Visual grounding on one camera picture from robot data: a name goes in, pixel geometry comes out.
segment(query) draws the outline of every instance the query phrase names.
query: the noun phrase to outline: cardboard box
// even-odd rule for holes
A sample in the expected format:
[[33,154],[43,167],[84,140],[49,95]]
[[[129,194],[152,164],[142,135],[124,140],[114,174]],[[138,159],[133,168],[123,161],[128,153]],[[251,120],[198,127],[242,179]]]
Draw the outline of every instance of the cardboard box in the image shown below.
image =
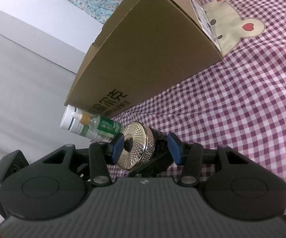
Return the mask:
[[123,0],[90,46],[70,104],[113,117],[222,60],[198,0]]

